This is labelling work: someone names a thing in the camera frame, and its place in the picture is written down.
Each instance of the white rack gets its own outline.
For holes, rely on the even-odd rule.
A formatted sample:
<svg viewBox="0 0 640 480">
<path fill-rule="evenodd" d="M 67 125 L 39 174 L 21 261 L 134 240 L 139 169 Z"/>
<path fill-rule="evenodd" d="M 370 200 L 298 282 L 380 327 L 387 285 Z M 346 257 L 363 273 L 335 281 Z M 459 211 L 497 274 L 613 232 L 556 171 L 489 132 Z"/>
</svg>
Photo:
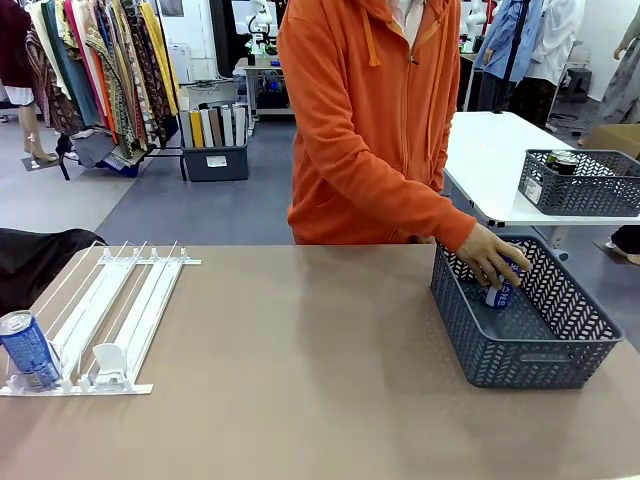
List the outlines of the white rack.
<svg viewBox="0 0 640 480">
<path fill-rule="evenodd" d="M 125 249 L 131 250 L 124 256 Z M 147 247 L 150 254 L 146 258 L 143 251 Z M 173 255 L 176 248 L 180 254 Z M 78 264 L 69 272 L 53 295 L 45 302 L 36 314 L 36 318 L 54 298 L 62 286 L 73 275 L 93 247 L 88 249 Z M 26 388 L 22 376 L 16 373 L 10 360 L 7 361 L 6 386 L 0 388 L 0 396 L 67 396 L 67 395 L 122 395 L 148 394 L 153 385 L 137 385 L 136 380 L 151 342 L 162 319 L 162 314 L 175 287 L 180 271 L 184 265 L 200 265 L 200 260 L 192 260 L 184 247 L 173 245 L 167 256 L 158 255 L 155 247 L 147 243 L 141 247 L 125 244 L 114 256 L 109 248 L 104 248 L 102 256 L 87 274 L 80 287 L 47 330 L 47 337 L 56 324 L 64 318 L 65 312 L 73 304 L 76 297 L 88 284 L 90 278 L 99 270 L 91 284 L 51 341 L 60 358 L 61 379 L 56 388 L 44 392 L 33 392 Z M 93 359 L 87 368 L 82 368 L 82 359 L 89 354 L 89 347 L 97 332 L 103 326 L 113 304 L 120 296 L 136 265 L 144 265 L 134 285 L 120 308 L 111 328 L 101 343 L 92 347 Z M 140 280 L 144 283 L 135 295 Z M 119 328 L 113 342 L 108 339 L 125 309 L 132 302 L 128 314 Z"/>
</svg>

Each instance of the blue can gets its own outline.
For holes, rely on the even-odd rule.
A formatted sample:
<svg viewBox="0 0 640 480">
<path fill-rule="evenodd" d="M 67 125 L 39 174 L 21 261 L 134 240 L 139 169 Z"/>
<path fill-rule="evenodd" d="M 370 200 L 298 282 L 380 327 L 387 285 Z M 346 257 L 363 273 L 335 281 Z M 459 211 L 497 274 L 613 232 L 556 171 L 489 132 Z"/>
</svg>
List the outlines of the blue can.
<svg viewBox="0 0 640 480">
<path fill-rule="evenodd" d="M 516 275 L 520 273 L 520 267 L 516 262 L 504 256 L 502 258 L 504 258 L 505 262 L 509 264 L 509 267 L 516 273 Z M 500 275 L 499 278 L 502 282 L 502 288 L 500 290 L 496 290 L 493 287 L 487 287 L 486 289 L 487 295 L 484 302 L 491 308 L 505 308 L 509 305 L 511 294 L 513 293 L 513 285 L 511 282 L 506 280 L 504 275 Z"/>
<path fill-rule="evenodd" d="M 60 357 L 28 310 L 0 318 L 0 343 L 4 345 L 30 390 L 55 388 L 60 380 Z"/>
</svg>

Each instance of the basket handle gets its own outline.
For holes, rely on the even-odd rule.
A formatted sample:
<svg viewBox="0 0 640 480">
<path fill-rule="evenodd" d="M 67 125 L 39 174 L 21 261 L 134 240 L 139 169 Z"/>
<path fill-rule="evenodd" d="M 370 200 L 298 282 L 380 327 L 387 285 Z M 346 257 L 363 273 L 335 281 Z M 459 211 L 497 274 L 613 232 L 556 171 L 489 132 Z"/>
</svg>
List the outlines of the basket handle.
<svg viewBox="0 0 640 480">
<path fill-rule="evenodd" d="M 573 356 L 566 353 L 523 353 L 520 361 L 526 363 L 569 363 Z"/>
</svg>

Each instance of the white shorts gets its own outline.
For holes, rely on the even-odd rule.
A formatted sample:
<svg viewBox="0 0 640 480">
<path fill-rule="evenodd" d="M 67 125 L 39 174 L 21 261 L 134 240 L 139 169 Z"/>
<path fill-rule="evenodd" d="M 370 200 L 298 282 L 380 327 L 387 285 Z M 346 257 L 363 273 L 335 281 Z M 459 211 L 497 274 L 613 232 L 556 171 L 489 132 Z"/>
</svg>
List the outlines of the white shorts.
<svg viewBox="0 0 640 480">
<path fill-rule="evenodd" d="M 4 87 L 7 91 L 9 101 L 14 105 L 31 105 L 35 98 L 33 97 L 33 90 L 24 87 Z"/>
</svg>

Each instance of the person's hand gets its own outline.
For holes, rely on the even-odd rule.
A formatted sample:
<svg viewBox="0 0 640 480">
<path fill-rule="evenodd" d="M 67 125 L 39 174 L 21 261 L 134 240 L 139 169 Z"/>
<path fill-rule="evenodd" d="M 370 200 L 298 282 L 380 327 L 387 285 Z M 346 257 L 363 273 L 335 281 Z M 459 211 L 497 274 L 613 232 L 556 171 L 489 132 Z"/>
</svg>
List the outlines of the person's hand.
<svg viewBox="0 0 640 480">
<path fill-rule="evenodd" d="M 493 55 L 493 50 L 487 48 L 484 52 L 484 57 L 482 57 L 482 61 L 485 65 L 489 65 L 489 62 L 491 61 L 491 55 Z"/>
<path fill-rule="evenodd" d="M 531 264 L 524 254 L 513 245 L 500 240 L 494 233 L 476 223 L 462 246 L 455 252 L 458 258 L 466 262 L 482 285 L 493 285 L 497 290 L 502 287 L 498 276 L 516 287 L 520 286 L 518 275 L 511 270 L 505 257 L 516 262 L 520 268 L 529 270 Z"/>
</svg>

